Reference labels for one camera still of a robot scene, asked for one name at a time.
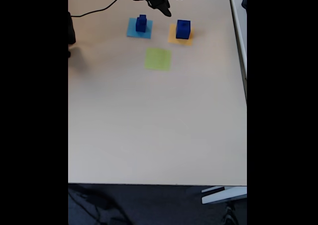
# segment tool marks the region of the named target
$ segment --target white object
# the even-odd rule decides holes
[[[225,190],[223,191],[202,197],[202,204],[213,203],[242,195],[247,195],[246,186],[225,187]]]
[[[236,21],[237,26],[238,43],[240,44],[245,74],[247,77],[247,12],[242,6],[243,0],[231,1],[233,6],[234,20]]]
[[[113,0],[69,0],[73,15]],[[73,18],[68,182],[246,185],[247,112],[230,0],[169,0],[172,17],[119,0]],[[129,17],[152,38],[126,37]],[[192,46],[167,42],[191,20]],[[167,72],[144,68],[148,47],[171,50]]]

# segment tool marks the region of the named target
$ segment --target light blue square paper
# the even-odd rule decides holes
[[[153,28],[153,21],[147,19],[146,32],[136,31],[136,18],[129,18],[127,36],[137,38],[151,39],[151,30]]]

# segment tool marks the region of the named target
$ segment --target blue block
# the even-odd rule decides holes
[[[146,15],[140,15],[136,21],[136,31],[146,32],[147,19]]]
[[[137,22],[136,18],[129,18],[128,28],[127,28],[127,36],[151,39],[151,31],[153,28],[153,21],[147,20],[145,32],[136,31],[136,22]]]
[[[190,21],[189,20],[178,20],[177,28],[176,28],[176,38],[177,39],[186,39],[188,40],[190,37]]]

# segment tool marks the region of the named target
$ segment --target green square paper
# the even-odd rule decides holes
[[[150,70],[169,70],[171,51],[159,48],[147,48],[145,68]]]

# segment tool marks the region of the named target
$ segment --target white table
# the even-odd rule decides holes
[[[113,0],[69,0],[73,15]],[[230,0],[169,0],[172,17],[119,0],[73,18],[69,58],[69,183],[246,186],[247,109]],[[153,20],[151,39],[126,37],[129,17]],[[167,42],[191,20],[192,46]],[[148,47],[172,51],[147,70]]]
[[[213,192],[219,188],[224,188],[224,190],[202,197],[202,204],[222,203],[229,200],[247,198],[247,186],[213,186],[211,188],[204,189],[201,192]]]

